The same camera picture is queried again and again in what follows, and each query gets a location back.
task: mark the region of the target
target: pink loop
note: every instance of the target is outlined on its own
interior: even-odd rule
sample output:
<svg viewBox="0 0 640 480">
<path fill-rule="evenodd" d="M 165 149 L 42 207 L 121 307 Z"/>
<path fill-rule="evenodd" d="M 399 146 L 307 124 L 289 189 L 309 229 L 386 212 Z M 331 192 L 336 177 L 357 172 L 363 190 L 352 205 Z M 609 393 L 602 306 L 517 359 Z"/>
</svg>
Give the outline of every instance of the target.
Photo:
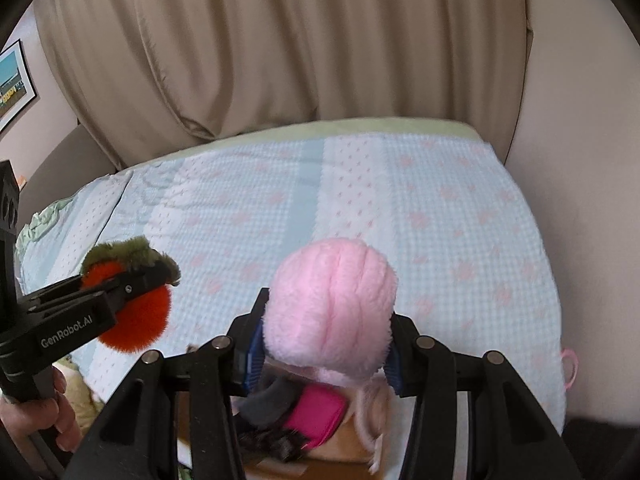
<svg viewBox="0 0 640 480">
<path fill-rule="evenodd" d="M 564 383 L 564 390 L 568 391 L 574 385 L 575 378 L 578 376 L 578 355 L 570 348 L 565 348 L 560 353 L 560 360 L 564 361 L 565 359 L 569 359 L 569 361 L 571 361 L 571 364 L 573 366 L 571 371 L 571 377 L 569 377 L 569 380 Z"/>
</svg>

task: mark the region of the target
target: silver bolt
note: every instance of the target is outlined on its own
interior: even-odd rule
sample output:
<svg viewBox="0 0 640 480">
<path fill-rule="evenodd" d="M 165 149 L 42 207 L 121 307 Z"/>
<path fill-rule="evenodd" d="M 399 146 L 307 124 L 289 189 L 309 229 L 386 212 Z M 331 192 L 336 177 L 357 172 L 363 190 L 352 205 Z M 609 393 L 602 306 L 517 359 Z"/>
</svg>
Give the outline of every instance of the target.
<svg viewBox="0 0 640 480">
<path fill-rule="evenodd" d="M 211 345 L 216 350 L 222 350 L 231 344 L 231 338 L 226 335 L 219 335 L 211 340 Z"/>
<path fill-rule="evenodd" d="M 495 350 L 491 350 L 486 355 L 486 360 L 489 361 L 492 365 L 501 365 L 504 362 L 504 355 Z"/>
<path fill-rule="evenodd" d="M 158 350 L 147 350 L 142 354 L 142 362 L 149 365 L 155 363 L 160 358 L 160 352 Z"/>
<path fill-rule="evenodd" d="M 418 345 L 418 348 L 422 348 L 423 350 L 431 350 L 434 346 L 436 346 L 435 339 L 427 335 L 421 335 L 420 337 L 417 337 L 415 343 Z"/>
</svg>

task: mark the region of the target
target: white wall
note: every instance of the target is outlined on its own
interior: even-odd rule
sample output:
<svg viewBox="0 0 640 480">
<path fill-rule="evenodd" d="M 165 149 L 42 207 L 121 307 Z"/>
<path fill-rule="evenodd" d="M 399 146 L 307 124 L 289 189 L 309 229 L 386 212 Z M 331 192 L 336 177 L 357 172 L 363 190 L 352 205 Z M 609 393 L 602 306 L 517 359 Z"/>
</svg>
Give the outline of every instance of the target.
<svg viewBox="0 0 640 480">
<path fill-rule="evenodd" d="M 640 46 L 610 0 L 528 0 L 507 168 L 529 200 L 580 357 L 571 413 L 640 422 Z"/>
<path fill-rule="evenodd" d="M 16 176 L 28 179 L 78 122 L 49 69 L 33 6 L 24 13 L 6 46 L 18 38 L 38 97 L 0 133 L 0 160 L 8 158 Z"/>
</svg>

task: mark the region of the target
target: gray headboard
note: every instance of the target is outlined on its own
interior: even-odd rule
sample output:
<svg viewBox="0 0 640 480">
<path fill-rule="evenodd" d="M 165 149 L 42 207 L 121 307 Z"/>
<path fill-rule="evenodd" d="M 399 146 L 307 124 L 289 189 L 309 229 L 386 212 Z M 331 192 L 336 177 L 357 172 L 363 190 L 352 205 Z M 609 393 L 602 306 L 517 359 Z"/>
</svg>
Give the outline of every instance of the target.
<svg viewBox="0 0 640 480">
<path fill-rule="evenodd" d="M 34 213 L 72 196 L 92 180 L 116 168 L 84 126 L 73 129 L 36 170 L 20 192 L 18 231 Z"/>
</svg>

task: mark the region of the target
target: orange plush toy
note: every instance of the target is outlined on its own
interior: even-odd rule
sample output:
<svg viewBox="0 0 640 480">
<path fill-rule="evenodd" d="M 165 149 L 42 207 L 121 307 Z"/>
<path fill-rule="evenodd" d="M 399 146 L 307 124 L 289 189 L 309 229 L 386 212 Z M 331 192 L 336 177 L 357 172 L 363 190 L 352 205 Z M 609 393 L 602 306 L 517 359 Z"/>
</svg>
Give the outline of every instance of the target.
<svg viewBox="0 0 640 480">
<path fill-rule="evenodd" d="M 158 340 L 164 333 L 171 309 L 168 285 L 180 281 L 180 269 L 173 259 L 149 246 L 145 237 L 125 242 L 99 244 L 91 249 L 82 262 L 82 286 L 89 288 L 124 272 L 143 266 L 153 266 L 162 260 L 170 270 L 166 285 L 127 302 L 116 314 L 116 326 L 98 339 L 106 346 L 123 353 L 136 353 Z"/>
</svg>

